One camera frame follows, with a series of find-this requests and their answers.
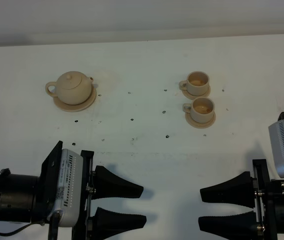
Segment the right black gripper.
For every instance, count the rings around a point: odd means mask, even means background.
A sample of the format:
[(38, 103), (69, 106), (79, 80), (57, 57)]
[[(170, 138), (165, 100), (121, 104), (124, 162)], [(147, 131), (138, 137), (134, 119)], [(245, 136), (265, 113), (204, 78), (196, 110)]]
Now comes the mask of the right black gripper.
[(249, 171), (237, 177), (200, 189), (205, 203), (226, 203), (255, 207), (257, 201), (258, 224), (254, 211), (229, 216), (202, 216), (198, 218), (199, 228), (228, 240), (257, 240), (258, 234), (264, 240), (277, 240), (277, 224), (274, 195), (265, 159), (253, 160), (254, 178), (257, 181), (255, 194), (253, 178)]

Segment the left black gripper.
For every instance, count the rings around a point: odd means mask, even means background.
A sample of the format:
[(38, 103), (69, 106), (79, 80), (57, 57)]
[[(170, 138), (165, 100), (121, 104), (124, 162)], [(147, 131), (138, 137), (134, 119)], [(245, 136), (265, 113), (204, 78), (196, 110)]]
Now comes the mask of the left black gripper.
[(107, 168), (97, 165), (93, 168), (93, 151), (82, 150), (83, 168), (79, 217), (72, 228), (73, 240), (105, 240), (109, 237), (141, 229), (147, 218), (140, 214), (124, 214), (98, 207), (91, 215), (92, 199), (141, 197), (144, 188), (129, 182)]

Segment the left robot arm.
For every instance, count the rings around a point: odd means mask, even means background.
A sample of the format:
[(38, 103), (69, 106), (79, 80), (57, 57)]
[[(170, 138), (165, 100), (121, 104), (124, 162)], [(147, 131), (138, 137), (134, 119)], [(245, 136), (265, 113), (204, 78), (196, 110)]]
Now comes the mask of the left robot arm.
[(103, 166), (93, 165), (92, 151), (76, 154), (53, 151), (42, 164), (40, 176), (0, 170), (0, 221), (20, 222), (25, 227), (48, 225), (55, 240), (59, 228), (71, 228), (74, 240), (104, 240), (144, 227), (147, 218), (98, 207), (102, 198), (139, 198), (143, 187), (118, 177)]

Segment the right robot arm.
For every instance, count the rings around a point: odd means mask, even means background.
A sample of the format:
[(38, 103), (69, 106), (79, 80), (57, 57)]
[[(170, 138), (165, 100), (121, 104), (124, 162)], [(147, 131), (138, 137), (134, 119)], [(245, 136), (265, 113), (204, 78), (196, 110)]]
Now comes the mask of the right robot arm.
[(271, 180), (267, 162), (253, 160), (254, 176), (245, 171), (226, 182), (202, 188), (205, 203), (234, 204), (252, 211), (229, 216), (202, 216), (199, 228), (228, 240), (276, 240), (284, 234), (284, 179)]

